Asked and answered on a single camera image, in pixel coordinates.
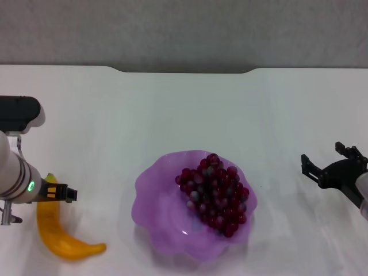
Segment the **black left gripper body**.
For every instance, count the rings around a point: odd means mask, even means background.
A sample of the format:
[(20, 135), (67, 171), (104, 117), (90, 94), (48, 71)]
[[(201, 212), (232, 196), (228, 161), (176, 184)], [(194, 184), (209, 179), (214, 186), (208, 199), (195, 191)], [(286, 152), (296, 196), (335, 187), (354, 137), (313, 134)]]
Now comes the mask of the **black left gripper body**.
[(59, 200), (59, 184), (41, 180), (40, 190), (34, 198), (35, 202), (51, 202)]

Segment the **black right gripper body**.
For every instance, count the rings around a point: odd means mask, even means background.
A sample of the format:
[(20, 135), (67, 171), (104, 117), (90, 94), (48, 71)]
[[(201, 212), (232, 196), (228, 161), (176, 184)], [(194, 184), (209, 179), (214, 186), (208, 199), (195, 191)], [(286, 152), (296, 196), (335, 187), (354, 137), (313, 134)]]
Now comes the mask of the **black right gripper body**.
[(330, 164), (316, 173), (321, 189), (340, 190), (357, 208), (363, 202), (363, 195), (356, 186), (357, 179), (367, 172), (367, 159), (343, 159)]

